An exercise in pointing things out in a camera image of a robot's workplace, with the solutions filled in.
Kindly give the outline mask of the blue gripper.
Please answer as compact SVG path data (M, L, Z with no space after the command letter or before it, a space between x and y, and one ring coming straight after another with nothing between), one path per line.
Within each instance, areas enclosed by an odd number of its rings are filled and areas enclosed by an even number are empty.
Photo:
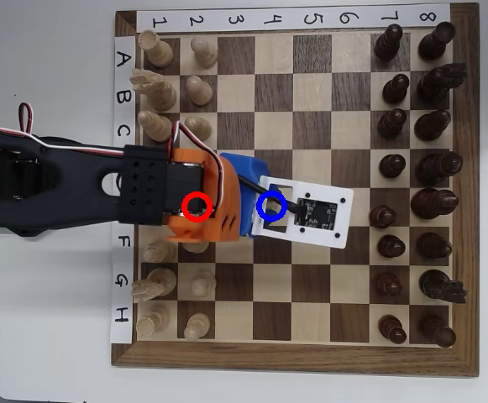
M237 175L242 175L256 185L259 184L261 176L270 175L268 166L263 160L247 155L231 153L221 153L221 156L232 164ZM254 236L251 233L251 228L253 224L253 212L255 210L255 203L258 196L245 185L240 185L239 188L241 199L239 235L241 237L247 236L253 238Z

